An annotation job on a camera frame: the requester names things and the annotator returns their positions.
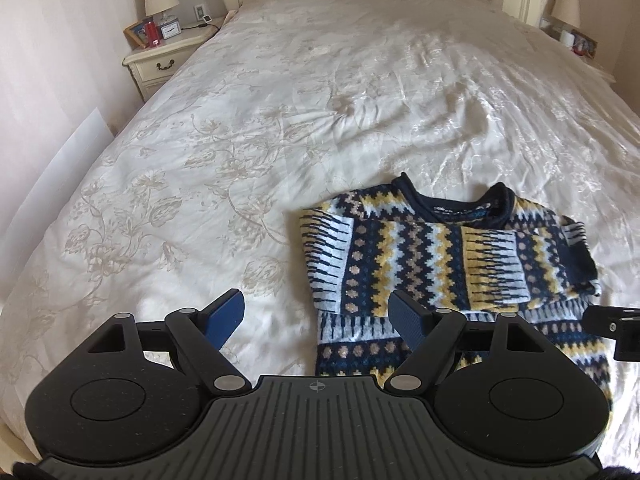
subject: navy blue neckline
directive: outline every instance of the navy blue neckline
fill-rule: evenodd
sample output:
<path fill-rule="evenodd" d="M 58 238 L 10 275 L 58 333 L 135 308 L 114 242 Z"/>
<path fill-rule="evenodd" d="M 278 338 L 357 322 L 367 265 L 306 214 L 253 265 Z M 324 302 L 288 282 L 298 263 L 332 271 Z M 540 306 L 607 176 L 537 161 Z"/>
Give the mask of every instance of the navy blue neckline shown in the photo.
<path fill-rule="evenodd" d="M 425 222 L 446 224 L 449 223 L 442 219 L 434 210 L 441 207 L 450 211 L 468 211 L 482 204 L 493 204 L 489 214 L 478 221 L 469 221 L 469 225 L 475 228 L 484 229 L 504 229 L 513 212 L 513 204 L 515 202 L 515 193 L 506 187 L 503 183 L 497 182 L 491 186 L 487 192 L 475 202 L 458 202 L 457 200 L 447 200 L 445 198 L 431 198 L 418 193 L 414 183 L 402 172 L 400 176 L 392 180 L 392 184 L 396 186 L 406 198 L 407 202 L 414 209 L 416 214 L 424 219 Z"/>

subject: table lamp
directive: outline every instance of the table lamp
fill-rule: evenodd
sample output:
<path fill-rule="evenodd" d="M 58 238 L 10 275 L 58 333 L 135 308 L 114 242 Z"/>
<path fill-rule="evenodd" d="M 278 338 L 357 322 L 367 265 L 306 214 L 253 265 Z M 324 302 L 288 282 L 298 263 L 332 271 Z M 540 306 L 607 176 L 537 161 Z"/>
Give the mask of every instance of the table lamp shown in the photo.
<path fill-rule="evenodd" d="M 580 28 L 580 0 L 556 0 L 551 15 L 573 28 Z M 562 30 L 560 43 L 571 48 L 574 46 L 574 39 L 574 35 L 568 30 Z"/>
<path fill-rule="evenodd" d="M 158 28 L 162 32 L 162 37 L 167 39 L 176 34 L 180 34 L 180 25 L 175 16 L 168 16 L 167 10 L 175 7 L 180 2 L 178 0 L 145 0 L 145 12 L 147 16 L 161 14 Z"/>

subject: folded sweater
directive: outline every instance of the folded sweater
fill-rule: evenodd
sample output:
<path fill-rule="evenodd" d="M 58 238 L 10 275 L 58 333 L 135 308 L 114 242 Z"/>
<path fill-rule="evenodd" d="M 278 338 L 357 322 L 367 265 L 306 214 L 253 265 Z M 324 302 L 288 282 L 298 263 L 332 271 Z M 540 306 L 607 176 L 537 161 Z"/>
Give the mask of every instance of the folded sweater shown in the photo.
<path fill-rule="evenodd" d="M 391 375 L 408 348 L 386 317 L 399 288 L 469 320 L 518 312 L 610 397 L 601 338 L 582 332 L 599 294 L 584 225 L 517 197 L 502 183 L 472 203 L 428 198 L 406 174 L 304 210 L 301 231 L 318 309 L 322 375 Z M 466 354 L 471 364 L 481 354 Z"/>

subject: bed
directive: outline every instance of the bed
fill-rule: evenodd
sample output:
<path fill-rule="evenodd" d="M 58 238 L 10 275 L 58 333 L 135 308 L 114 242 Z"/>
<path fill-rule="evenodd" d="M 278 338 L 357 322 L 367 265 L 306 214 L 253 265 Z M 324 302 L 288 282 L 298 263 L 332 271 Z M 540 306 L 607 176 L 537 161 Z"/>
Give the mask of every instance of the bed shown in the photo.
<path fill-rule="evenodd" d="M 98 158 L 0 316 L 0 413 L 116 312 L 228 288 L 247 377 L 309 374 L 298 211 L 401 171 L 477 198 L 504 181 L 587 225 L 603 304 L 640 304 L 640 120 L 535 23 L 542 0 L 225 0 L 241 8 Z M 163 356 L 150 356 L 162 359 Z M 640 369 L 612 361 L 605 464 L 640 469 Z"/>

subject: clock face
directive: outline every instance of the clock face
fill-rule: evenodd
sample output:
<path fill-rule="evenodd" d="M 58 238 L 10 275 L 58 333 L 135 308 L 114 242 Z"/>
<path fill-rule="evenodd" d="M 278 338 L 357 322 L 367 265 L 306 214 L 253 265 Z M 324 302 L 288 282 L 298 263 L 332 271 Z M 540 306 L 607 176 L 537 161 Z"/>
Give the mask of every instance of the clock face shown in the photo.
<path fill-rule="evenodd" d="M 162 30 L 162 37 L 168 40 L 169 38 L 172 38 L 180 34 L 180 23 L 178 23 L 177 21 L 167 23 L 166 25 L 163 25 L 161 27 L 161 30 Z"/>

